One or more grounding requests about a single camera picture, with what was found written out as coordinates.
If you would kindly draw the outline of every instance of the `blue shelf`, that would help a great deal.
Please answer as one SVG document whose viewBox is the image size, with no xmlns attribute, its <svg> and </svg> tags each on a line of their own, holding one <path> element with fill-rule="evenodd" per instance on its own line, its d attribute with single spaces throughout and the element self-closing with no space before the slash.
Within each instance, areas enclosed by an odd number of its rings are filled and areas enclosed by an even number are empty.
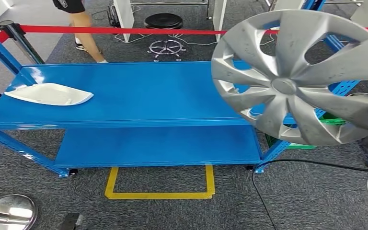
<svg viewBox="0 0 368 230">
<path fill-rule="evenodd" d="M 257 164 L 260 156 L 251 126 L 69 129 L 54 166 Z"/>
<path fill-rule="evenodd" d="M 0 130 L 247 125 L 218 94 L 210 69 L 207 61 L 26 66 L 22 73 L 38 83 L 58 83 L 94 97 L 79 105 L 50 106 L 3 95 Z M 24 86 L 20 79 L 7 91 Z"/>
</svg>

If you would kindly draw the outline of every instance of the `green crate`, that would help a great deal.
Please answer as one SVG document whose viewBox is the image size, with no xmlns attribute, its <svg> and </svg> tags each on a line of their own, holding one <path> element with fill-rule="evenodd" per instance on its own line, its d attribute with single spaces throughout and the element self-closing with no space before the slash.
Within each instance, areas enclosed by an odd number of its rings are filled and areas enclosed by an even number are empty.
<svg viewBox="0 0 368 230">
<path fill-rule="evenodd" d="M 325 113 L 321 118 L 320 118 L 321 122 L 323 123 L 326 123 L 326 124 L 330 124 L 330 125 L 335 125 L 335 126 L 340 126 L 340 125 L 343 125 L 345 124 L 345 121 L 341 118 L 338 118 L 332 114 L 329 114 L 329 113 Z M 269 147 L 271 147 L 276 141 L 277 139 L 270 136 L 270 135 L 267 135 L 265 134 L 266 136 L 266 140 L 267 140 L 267 143 L 269 145 Z M 301 145 L 301 144 L 297 144 L 297 143 L 291 143 L 287 149 L 301 149 L 301 150 L 312 150 L 316 148 L 316 146 L 313 146 L 313 145 Z"/>
</svg>

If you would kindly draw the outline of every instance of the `yellow tape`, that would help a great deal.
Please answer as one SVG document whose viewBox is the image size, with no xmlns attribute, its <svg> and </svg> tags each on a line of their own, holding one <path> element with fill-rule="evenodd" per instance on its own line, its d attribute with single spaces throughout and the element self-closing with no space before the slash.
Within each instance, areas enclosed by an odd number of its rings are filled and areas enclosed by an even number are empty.
<svg viewBox="0 0 368 230">
<path fill-rule="evenodd" d="M 114 193 L 118 175 L 118 167 L 113 167 L 109 173 L 105 196 L 108 199 L 211 199 L 215 194 L 214 169 L 212 165 L 205 166 L 207 192 L 203 193 Z"/>
</svg>

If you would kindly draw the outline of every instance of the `silver hubcap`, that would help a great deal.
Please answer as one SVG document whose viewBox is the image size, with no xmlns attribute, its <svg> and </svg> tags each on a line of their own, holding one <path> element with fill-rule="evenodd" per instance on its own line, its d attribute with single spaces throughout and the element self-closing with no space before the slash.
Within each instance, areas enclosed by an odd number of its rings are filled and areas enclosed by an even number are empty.
<svg viewBox="0 0 368 230">
<path fill-rule="evenodd" d="M 265 29 L 280 26 L 276 55 L 260 49 Z M 305 54 L 326 33 L 355 41 L 318 64 Z M 234 55 L 252 69 L 238 69 Z M 342 17 L 306 10 L 271 11 L 251 17 L 231 28 L 212 57 L 212 77 L 223 99 L 251 124 L 281 140 L 311 145 L 338 145 L 368 136 L 368 94 L 334 95 L 328 86 L 349 80 L 368 80 L 368 30 Z M 237 85 L 246 85 L 244 92 Z M 263 114 L 251 108 L 265 104 Z M 319 121 L 317 109 L 347 121 L 331 126 Z M 287 115 L 297 128 L 283 125 Z"/>
</svg>

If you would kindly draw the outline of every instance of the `hubcap center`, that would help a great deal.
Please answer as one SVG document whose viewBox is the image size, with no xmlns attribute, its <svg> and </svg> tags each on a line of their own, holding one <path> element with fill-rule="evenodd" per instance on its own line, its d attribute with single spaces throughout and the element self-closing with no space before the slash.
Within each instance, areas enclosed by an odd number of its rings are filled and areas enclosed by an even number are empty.
<svg viewBox="0 0 368 230">
<path fill-rule="evenodd" d="M 277 78 L 272 81 L 272 86 L 277 91 L 287 95 L 293 95 L 296 93 L 297 87 L 295 83 L 288 78 Z"/>
</svg>

